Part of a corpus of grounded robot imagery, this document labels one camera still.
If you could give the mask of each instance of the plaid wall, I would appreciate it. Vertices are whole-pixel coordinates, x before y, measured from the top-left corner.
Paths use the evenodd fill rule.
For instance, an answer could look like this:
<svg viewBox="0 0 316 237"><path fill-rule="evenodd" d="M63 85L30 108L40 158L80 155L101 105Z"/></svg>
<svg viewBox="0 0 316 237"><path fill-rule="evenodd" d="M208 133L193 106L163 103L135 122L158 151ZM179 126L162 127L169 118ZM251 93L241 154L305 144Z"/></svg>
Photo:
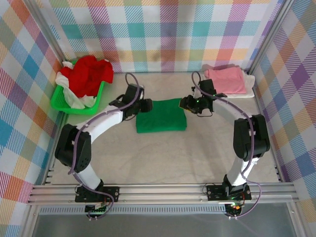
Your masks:
<svg viewBox="0 0 316 237"><path fill-rule="evenodd" d="M295 1L254 74L277 160L316 236L316 0Z"/></svg>
<svg viewBox="0 0 316 237"><path fill-rule="evenodd" d="M37 0L67 59L115 72L250 66L283 0Z"/></svg>
<svg viewBox="0 0 316 237"><path fill-rule="evenodd" d="M60 64L22 0L0 4L0 237L19 231L53 145Z"/></svg>

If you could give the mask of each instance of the pink towel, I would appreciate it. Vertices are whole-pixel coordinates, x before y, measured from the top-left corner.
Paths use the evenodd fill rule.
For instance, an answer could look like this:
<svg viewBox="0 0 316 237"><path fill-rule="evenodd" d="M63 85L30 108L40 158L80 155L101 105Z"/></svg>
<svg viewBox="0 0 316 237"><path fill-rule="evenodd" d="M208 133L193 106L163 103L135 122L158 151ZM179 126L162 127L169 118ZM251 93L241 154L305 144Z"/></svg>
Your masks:
<svg viewBox="0 0 316 237"><path fill-rule="evenodd" d="M223 70L208 69L204 74L206 78L213 80L217 93L243 94L247 92L240 67Z"/></svg>

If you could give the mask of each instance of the checkered backdrop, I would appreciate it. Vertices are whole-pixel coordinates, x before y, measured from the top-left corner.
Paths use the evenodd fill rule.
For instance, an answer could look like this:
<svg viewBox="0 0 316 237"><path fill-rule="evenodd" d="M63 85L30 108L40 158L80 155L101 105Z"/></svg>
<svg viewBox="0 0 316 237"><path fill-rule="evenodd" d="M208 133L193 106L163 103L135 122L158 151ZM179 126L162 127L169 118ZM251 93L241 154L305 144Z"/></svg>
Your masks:
<svg viewBox="0 0 316 237"><path fill-rule="evenodd" d="M284 0L37 0L68 60L92 54L115 72L252 63Z"/></svg>
<svg viewBox="0 0 316 237"><path fill-rule="evenodd" d="M260 99L277 160L316 236L316 0L296 0L260 67Z"/></svg>
<svg viewBox="0 0 316 237"><path fill-rule="evenodd" d="M22 0L0 2L0 237L14 237L60 120L49 105L60 64Z"/></svg>

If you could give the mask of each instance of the folded green cloth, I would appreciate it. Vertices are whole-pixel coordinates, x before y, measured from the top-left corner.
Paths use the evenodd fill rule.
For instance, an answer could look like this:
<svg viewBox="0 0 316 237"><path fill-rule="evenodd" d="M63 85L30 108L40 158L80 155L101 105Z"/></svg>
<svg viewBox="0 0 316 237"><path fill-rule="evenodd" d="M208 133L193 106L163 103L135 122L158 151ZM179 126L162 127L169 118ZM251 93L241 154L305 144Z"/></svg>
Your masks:
<svg viewBox="0 0 316 237"><path fill-rule="evenodd" d="M187 118L184 110L179 107L180 100L153 101L150 112L136 116L137 133L186 130Z"/></svg>

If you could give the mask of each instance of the red cloth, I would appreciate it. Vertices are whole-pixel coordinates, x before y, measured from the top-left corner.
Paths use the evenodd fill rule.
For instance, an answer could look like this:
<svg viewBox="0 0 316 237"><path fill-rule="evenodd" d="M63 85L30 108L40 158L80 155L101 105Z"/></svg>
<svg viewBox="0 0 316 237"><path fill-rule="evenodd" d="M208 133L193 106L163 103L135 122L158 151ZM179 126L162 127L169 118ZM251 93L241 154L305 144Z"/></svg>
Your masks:
<svg viewBox="0 0 316 237"><path fill-rule="evenodd" d="M74 69L63 67L61 74L68 78L69 89L78 97L97 96L102 81L113 82L111 63L97 59L94 56L80 58Z"/></svg>

